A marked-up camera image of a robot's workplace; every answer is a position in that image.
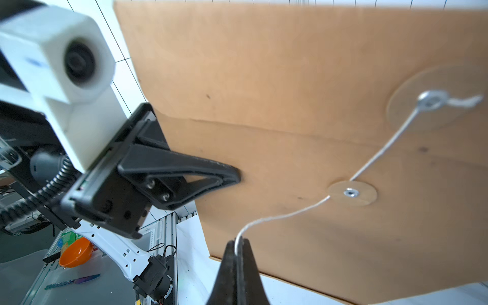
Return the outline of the brown kraft file bag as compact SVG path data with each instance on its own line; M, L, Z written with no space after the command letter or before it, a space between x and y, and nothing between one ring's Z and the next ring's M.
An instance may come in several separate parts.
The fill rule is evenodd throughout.
M487 94L478 9L117 1L171 150L241 171L196 201L210 254L247 223L266 275L355 304L487 280Z

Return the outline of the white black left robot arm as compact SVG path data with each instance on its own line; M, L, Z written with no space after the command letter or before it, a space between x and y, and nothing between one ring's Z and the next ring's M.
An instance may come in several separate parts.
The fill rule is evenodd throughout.
M127 116L113 55L89 16L38 1L1 2L1 167L27 191L1 226L52 208L134 284L163 301L169 257L136 247L152 207L175 210L240 182L229 165L172 151L149 104Z

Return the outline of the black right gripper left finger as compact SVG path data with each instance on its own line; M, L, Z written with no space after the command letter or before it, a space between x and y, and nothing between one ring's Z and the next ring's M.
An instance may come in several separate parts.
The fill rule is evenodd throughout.
M235 240L227 243L206 305L237 304Z

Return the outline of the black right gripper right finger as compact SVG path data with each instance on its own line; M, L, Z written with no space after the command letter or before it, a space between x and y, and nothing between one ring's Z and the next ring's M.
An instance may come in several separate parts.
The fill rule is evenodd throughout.
M238 244L238 304L270 305L250 242L246 238L240 238Z

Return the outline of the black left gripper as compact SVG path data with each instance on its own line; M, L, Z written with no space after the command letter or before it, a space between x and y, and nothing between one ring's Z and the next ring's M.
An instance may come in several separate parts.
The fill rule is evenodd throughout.
M151 104L140 104L60 202L71 216L137 240L151 203L175 210L241 182L239 169L217 161L139 144Z

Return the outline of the orange plastic bowl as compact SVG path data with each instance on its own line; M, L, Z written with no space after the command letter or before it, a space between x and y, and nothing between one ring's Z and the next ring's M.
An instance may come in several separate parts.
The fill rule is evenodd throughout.
M63 252L59 265L64 268L75 268L87 263L94 251L94 245L86 238L80 238Z

